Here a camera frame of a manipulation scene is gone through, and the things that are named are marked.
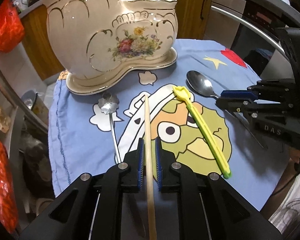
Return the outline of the person's right hand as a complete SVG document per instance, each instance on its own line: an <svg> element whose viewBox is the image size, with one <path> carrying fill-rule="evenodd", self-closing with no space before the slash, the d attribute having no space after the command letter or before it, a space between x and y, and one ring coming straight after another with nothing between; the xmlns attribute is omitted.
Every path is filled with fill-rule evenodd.
<svg viewBox="0 0 300 240"><path fill-rule="evenodd" d="M288 152L290 159L293 161L293 167L295 172L300 172L300 150L289 147Z"/></svg>

